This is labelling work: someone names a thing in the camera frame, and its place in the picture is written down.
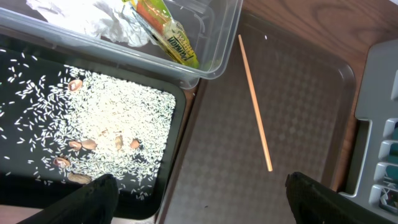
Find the white tissue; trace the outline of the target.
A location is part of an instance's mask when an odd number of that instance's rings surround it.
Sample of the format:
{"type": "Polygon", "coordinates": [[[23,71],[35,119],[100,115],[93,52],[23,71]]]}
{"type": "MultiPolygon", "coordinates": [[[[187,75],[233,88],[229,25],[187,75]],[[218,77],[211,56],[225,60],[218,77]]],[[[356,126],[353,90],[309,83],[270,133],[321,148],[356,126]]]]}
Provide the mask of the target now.
{"type": "Polygon", "coordinates": [[[81,34],[142,47],[149,35],[120,0],[27,0],[47,22],[81,34]]]}

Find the wooden chopstick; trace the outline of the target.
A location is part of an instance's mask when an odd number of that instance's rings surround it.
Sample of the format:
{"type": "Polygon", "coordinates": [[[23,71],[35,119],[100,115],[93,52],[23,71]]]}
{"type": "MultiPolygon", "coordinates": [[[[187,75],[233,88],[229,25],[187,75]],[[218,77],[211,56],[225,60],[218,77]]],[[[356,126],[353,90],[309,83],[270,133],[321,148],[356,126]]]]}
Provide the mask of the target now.
{"type": "Polygon", "coordinates": [[[241,49],[244,69],[245,69],[245,72],[246,72],[246,78],[247,78],[247,81],[248,81],[249,91],[250,91],[250,95],[251,95],[251,99],[252,99],[252,105],[253,105],[253,108],[254,108],[254,113],[255,113],[255,117],[256,117],[256,121],[257,121],[257,127],[258,127],[258,130],[259,130],[259,135],[260,135],[260,139],[261,139],[261,144],[262,144],[262,148],[263,148],[263,153],[264,153],[264,157],[265,157],[265,161],[266,161],[267,170],[269,172],[272,172],[273,171],[273,166],[272,166],[271,156],[270,156],[269,148],[268,148],[268,145],[267,145],[267,139],[266,139],[264,126],[263,126],[263,122],[262,122],[262,118],[261,118],[261,112],[260,112],[260,109],[259,109],[259,103],[258,103],[258,100],[257,100],[257,95],[256,95],[255,87],[254,87],[254,82],[252,80],[252,75],[251,75],[251,71],[250,71],[250,67],[249,67],[249,63],[248,63],[248,58],[247,58],[247,55],[246,55],[246,51],[245,51],[245,48],[244,48],[244,43],[243,43],[243,39],[242,39],[241,34],[238,35],[238,41],[239,41],[239,46],[240,46],[240,49],[241,49]]]}

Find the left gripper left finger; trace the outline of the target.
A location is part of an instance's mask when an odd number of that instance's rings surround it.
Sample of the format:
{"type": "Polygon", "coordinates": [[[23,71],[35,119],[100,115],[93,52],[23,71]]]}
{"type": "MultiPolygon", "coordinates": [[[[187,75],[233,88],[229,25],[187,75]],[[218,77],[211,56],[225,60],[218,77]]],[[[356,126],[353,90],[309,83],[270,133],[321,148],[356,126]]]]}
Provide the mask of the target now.
{"type": "Polygon", "coordinates": [[[116,179],[105,174],[20,224],[110,224],[118,205],[116,179]]]}

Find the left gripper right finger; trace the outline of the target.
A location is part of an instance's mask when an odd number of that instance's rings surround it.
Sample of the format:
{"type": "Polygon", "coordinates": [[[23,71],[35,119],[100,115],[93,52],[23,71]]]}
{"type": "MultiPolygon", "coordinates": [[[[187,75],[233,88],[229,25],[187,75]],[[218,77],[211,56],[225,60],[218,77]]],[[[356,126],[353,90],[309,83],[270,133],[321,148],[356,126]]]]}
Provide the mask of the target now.
{"type": "Polygon", "coordinates": [[[301,172],[287,176],[285,189],[297,224],[393,224],[301,172]]]}

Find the yellow green snack wrapper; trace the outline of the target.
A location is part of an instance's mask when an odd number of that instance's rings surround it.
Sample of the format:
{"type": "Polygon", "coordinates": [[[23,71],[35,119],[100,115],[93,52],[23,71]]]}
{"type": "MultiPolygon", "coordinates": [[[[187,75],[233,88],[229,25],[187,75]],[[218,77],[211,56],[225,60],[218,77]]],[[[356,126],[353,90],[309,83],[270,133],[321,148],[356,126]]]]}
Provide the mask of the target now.
{"type": "Polygon", "coordinates": [[[132,15],[149,37],[172,60],[188,67],[199,67],[183,25],[172,17],[163,0],[124,0],[123,3],[131,8],[132,15]]]}

